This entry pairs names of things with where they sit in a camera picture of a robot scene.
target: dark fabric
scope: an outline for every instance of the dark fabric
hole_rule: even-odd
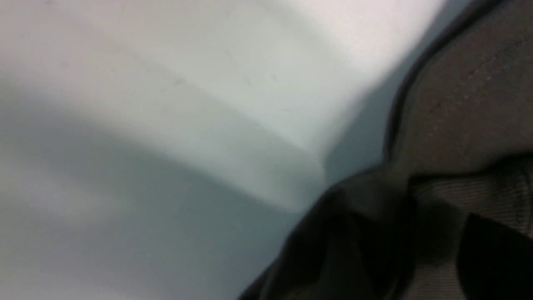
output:
[[[531,299],[532,36],[533,1],[474,1],[399,91],[385,164],[326,192],[240,299]]]
[[[457,269],[468,299],[533,299],[533,243],[493,220],[469,217]]]

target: white wall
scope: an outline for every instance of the white wall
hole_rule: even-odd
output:
[[[445,2],[0,0],[0,298],[235,298],[380,161]]]

